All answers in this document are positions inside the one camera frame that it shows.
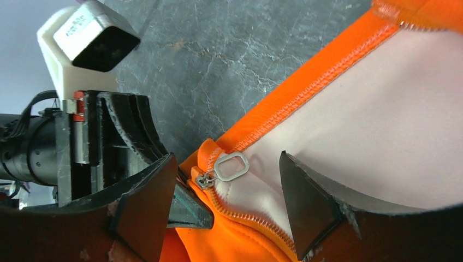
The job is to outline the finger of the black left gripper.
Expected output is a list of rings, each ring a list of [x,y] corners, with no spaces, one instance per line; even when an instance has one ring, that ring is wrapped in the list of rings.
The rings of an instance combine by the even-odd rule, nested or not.
[[[97,97],[103,100],[122,141],[145,163],[152,164],[169,153],[156,131],[147,96],[100,92]]]
[[[176,181],[167,228],[211,229],[213,222],[212,211],[191,188]]]

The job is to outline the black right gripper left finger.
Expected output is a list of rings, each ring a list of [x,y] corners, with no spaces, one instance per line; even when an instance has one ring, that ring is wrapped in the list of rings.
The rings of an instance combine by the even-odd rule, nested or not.
[[[176,173],[170,153],[63,207],[2,207],[1,261],[159,261]]]

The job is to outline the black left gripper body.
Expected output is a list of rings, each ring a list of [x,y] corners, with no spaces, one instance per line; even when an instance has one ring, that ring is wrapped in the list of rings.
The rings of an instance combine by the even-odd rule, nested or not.
[[[101,91],[76,91],[56,115],[57,203],[104,189]]]

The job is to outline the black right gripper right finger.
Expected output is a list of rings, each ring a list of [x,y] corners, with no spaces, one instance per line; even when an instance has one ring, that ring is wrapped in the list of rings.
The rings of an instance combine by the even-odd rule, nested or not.
[[[462,261],[462,205],[423,210],[380,200],[279,158],[301,261]]]

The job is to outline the orange zip jacket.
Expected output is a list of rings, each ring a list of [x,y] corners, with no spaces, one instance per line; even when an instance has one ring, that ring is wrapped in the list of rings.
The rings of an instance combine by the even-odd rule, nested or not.
[[[462,1],[372,8],[181,165],[211,229],[169,229],[161,261],[301,261],[279,158],[390,203],[462,205]]]

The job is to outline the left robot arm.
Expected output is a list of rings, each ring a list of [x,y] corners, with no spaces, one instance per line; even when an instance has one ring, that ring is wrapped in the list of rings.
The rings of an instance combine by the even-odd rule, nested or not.
[[[167,155],[147,96],[77,91],[39,115],[37,94],[19,115],[1,114],[1,178],[56,189],[56,205],[69,206],[127,179]]]

